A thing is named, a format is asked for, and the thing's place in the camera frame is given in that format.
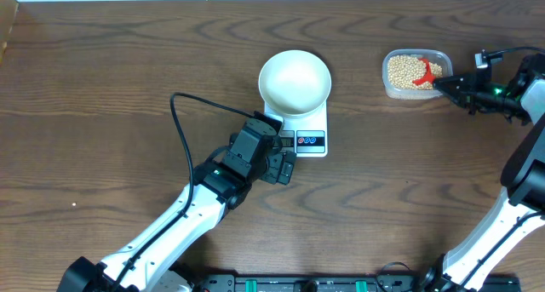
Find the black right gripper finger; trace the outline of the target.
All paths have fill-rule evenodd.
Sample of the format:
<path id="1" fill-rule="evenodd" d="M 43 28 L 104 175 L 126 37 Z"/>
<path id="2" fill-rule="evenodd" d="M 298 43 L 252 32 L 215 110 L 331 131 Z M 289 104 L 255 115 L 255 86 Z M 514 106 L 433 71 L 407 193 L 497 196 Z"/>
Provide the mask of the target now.
<path id="1" fill-rule="evenodd" d="M 439 91 L 456 106 L 467 107 L 469 104 L 468 95 L 460 89 L 443 87 Z"/>
<path id="2" fill-rule="evenodd" d="M 450 86 L 450 85 L 454 85 L 455 87 L 461 86 L 463 84 L 468 83 L 472 78 L 473 78 L 472 73 L 466 73 L 462 75 L 453 75 L 449 77 L 439 77 L 433 80 L 433 86 L 435 88 Z"/>

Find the red plastic measuring scoop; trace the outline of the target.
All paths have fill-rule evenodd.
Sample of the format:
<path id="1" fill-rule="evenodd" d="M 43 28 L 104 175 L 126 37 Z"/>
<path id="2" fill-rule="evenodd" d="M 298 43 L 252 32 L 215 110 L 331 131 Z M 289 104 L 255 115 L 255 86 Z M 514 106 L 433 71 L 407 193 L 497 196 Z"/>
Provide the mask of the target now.
<path id="1" fill-rule="evenodd" d="M 416 79 L 413 81 L 413 84 L 415 85 L 422 85 L 424 83 L 433 83 L 435 80 L 435 76 L 432 73 L 432 69 L 430 66 L 430 62 L 426 58 L 419 58 L 419 61 L 423 62 L 425 65 L 425 73 L 422 77 Z"/>

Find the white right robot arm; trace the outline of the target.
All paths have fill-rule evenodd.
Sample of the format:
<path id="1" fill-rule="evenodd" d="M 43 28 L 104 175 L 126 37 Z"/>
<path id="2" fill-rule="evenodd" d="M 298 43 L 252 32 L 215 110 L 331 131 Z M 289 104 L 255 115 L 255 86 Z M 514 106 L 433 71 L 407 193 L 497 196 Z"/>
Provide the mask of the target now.
<path id="1" fill-rule="evenodd" d="M 481 51 L 475 72 L 434 80 L 433 86 L 473 115 L 500 113 L 532 126 L 501 174 L 493 207 L 454 249 L 441 255 L 418 291 L 518 291 L 519 280 L 493 276 L 495 266 L 525 237 L 544 225 L 544 51 L 529 47 L 506 85 L 491 80 L 505 50 Z"/>

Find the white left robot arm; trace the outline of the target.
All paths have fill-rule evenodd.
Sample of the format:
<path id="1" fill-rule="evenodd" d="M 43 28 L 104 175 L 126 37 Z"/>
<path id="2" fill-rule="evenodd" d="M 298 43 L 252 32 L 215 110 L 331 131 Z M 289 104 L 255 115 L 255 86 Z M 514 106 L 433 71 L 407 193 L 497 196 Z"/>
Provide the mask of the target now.
<path id="1" fill-rule="evenodd" d="M 138 237 L 94 264 L 78 258 L 65 271 L 59 291 L 152 291 L 178 258 L 236 209 L 252 183 L 286 185 L 294 152 L 267 154 L 245 162 L 222 146 L 193 170 L 193 181 Z"/>

